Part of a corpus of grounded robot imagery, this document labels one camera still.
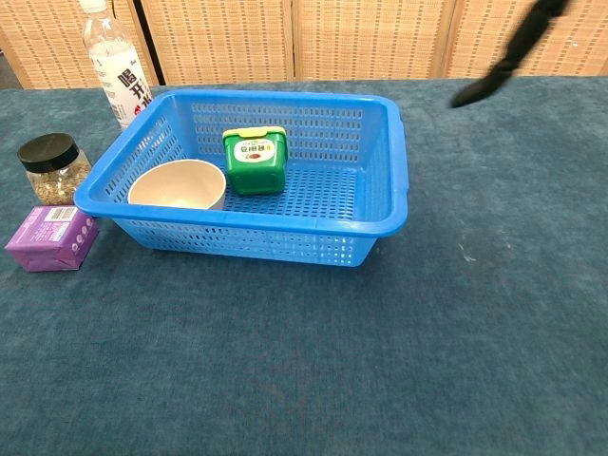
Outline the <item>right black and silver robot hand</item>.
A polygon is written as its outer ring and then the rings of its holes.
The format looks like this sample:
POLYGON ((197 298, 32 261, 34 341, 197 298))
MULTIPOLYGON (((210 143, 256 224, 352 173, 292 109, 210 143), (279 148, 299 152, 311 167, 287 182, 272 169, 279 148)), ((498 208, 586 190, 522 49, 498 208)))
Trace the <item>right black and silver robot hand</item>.
POLYGON ((513 76, 553 21, 563 15, 568 5, 568 0, 536 1, 509 39, 502 59, 493 65, 483 78, 459 90, 452 97, 450 107, 471 105, 498 91, 513 76))

